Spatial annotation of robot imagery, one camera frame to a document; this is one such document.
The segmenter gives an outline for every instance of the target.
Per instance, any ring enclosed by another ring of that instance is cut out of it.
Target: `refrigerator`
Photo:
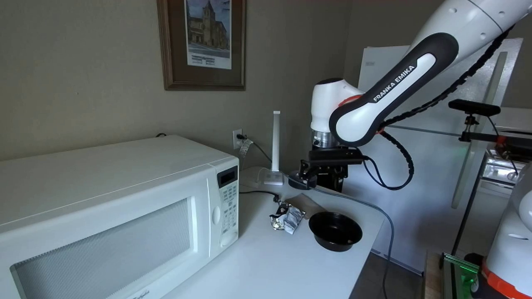
[[[449,94],[446,101],[386,128],[412,156],[414,177],[406,187],[389,191],[376,184],[364,166],[349,166],[344,192],[379,206],[392,219],[394,242],[391,259],[396,264],[421,274],[424,272],[427,254],[452,251],[489,144],[482,141],[459,141],[459,134],[466,128],[466,113],[451,109],[447,103],[462,98],[497,106],[502,104],[521,45],[521,38],[506,40],[494,56],[469,78],[466,84]],[[369,89],[406,55],[407,48],[409,46],[364,48],[359,88]],[[482,53],[484,50],[479,50],[467,59],[447,68],[402,103],[391,116],[432,99],[459,78]],[[477,129],[491,131],[491,126],[482,119]],[[378,134],[359,149],[378,162],[383,179],[389,186],[406,181],[407,162],[392,143]],[[389,239],[391,227],[384,227],[373,247],[374,252],[386,256]]]

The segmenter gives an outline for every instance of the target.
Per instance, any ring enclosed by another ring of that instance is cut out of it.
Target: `beige wall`
[[[313,83],[344,68],[349,0],[250,0],[245,91],[165,91],[155,0],[5,0],[0,159],[180,133],[230,149],[233,128],[284,169],[308,144]],[[264,162],[256,149],[245,164]]]
[[[344,76],[356,83],[364,46],[409,45],[417,30],[442,0],[353,0],[351,36]],[[532,16],[519,23],[511,36],[522,36],[524,45],[514,69],[504,106],[532,108]]]

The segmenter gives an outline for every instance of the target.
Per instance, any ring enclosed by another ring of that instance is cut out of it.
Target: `microwave window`
[[[190,202],[133,219],[62,249],[12,265],[27,299],[100,299],[171,257],[191,251]]]

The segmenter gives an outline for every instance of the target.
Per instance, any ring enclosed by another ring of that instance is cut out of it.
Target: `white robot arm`
[[[530,10],[532,0],[446,0],[411,51],[366,93],[344,79],[314,86],[314,146],[326,148],[331,139],[346,146],[368,143],[396,106],[442,69],[507,31]]]

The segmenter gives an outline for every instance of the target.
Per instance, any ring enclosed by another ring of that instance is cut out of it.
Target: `painting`
[[[245,0],[158,0],[166,89],[245,89]]]

